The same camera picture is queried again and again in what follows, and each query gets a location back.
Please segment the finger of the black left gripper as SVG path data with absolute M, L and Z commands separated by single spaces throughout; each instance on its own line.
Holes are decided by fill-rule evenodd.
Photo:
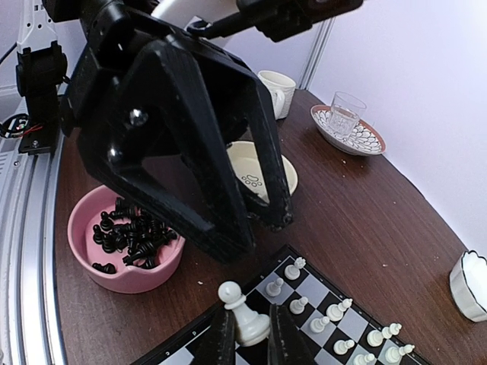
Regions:
M 250 130 L 267 193 L 267 198 L 260 198 L 244 188 L 224 154 L 232 191 L 214 194 L 221 204 L 212 207 L 213 223 L 220 231 L 249 231 L 249 217 L 272 230 L 288 226 L 291 194 L 269 90 L 255 75 L 218 76 L 212 80 L 212 106 L 224 142 L 234 142 Z

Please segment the white chess piece tall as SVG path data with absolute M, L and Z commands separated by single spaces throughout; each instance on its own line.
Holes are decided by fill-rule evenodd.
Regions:
M 406 344 L 402 347 L 389 347 L 385 352 L 385 360 L 388 363 L 398 363 L 406 354 L 410 354 L 415 349 L 415 345 Z
M 400 323 L 391 323 L 389 326 L 383 327 L 381 330 L 373 330 L 367 335 L 367 343 L 371 347 L 380 346 L 384 340 L 390 339 L 398 335 L 402 325 Z

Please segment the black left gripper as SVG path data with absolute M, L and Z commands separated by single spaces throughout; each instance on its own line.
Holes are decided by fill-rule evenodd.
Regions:
M 59 19 L 79 20 L 87 39 L 62 102 L 63 130 L 79 130 L 86 170 L 220 262 L 251 252 L 251 226 L 213 223 L 214 194 L 231 194 L 226 149 L 246 130 L 273 180 L 274 112 L 258 77 L 212 39 L 251 27 L 273 37 L 273 2 L 238 1 L 186 30 L 145 1 L 61 1 Z

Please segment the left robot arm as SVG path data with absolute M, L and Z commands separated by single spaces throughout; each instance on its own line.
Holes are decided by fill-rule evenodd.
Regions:
M 86 171 L 214 259 L 293 219 L 272 98 L 216 38 L 273 42 L 359 1 L 26 1 L 18 91 L 44 130 L 79 131 Z

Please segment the white rook corner piece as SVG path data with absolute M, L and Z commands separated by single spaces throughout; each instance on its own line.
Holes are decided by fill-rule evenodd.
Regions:
M 284 270 L 285 277 L 294 281 L 297 280 L 301 275 L 301 269 L 306 265 L 306 259 L 303 257 L 298 257 L 295 259 L 293 264 L 287 265 Z

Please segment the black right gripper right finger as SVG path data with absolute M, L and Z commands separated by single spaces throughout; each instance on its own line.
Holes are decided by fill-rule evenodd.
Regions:
M 267 364 L 315 364 L 288 309 L 272 304 L 269 308 L 269 318 Z

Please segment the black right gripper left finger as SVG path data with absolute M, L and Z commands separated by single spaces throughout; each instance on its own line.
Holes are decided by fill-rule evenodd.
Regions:
M 235 364 L 236 319 L 226 309 L 219 309 L 209 330 L 203 335 L 194 364 Z

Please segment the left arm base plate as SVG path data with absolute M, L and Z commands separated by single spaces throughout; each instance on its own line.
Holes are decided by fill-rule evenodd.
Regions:
M 52 154 L 56 151 L 59 137 L 57 120 L 33 120 L 26 113 L 18 113 L 1 122 L 1 137 L 20 139 L 18 152 L 37 155 Z

